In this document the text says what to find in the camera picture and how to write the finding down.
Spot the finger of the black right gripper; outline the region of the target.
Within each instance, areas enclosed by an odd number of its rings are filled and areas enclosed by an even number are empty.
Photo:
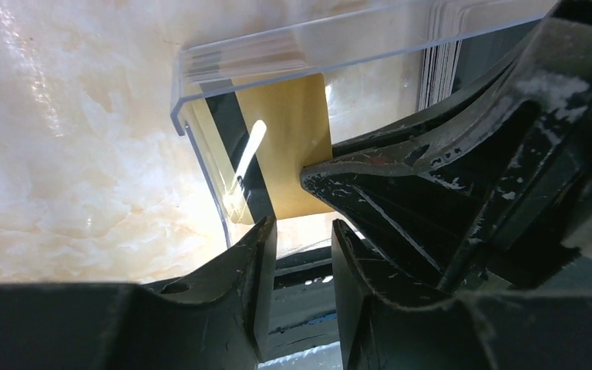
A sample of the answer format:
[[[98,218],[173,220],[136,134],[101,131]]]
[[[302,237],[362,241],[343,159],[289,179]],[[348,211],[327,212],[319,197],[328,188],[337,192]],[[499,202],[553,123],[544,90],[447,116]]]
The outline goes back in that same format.
[[[561,1],[442,102],[336,144],[301,185],[393,266],[443,291],[534,288],[592,174],[592,1]]]

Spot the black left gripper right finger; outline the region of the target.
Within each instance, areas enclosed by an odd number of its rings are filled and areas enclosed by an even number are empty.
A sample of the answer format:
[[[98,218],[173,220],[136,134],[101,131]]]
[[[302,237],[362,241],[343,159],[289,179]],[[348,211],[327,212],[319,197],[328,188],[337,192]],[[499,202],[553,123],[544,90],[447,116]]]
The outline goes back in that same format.
[[[463,291],[410,277],[332,224],[346,369],[592,369],[592,291]]]

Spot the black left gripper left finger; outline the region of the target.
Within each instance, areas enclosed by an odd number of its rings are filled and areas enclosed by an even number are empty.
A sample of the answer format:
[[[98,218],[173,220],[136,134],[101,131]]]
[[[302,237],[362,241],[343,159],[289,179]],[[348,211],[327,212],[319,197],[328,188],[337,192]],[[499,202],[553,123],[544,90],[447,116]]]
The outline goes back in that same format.
[[[0,369],[255,369],[276,249],[266,217],[173,281],[0,284]]]

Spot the clear acrylic card box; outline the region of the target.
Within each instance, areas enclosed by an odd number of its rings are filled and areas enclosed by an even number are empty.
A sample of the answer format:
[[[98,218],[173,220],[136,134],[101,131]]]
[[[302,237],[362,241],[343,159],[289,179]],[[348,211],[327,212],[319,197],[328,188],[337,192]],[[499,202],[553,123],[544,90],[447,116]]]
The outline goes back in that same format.
[[[329,207],[301,168],[446,98],[552,1],[286,1],[282,25],[178,53],[171,119],[197,156],[226,247],[259,219]]]

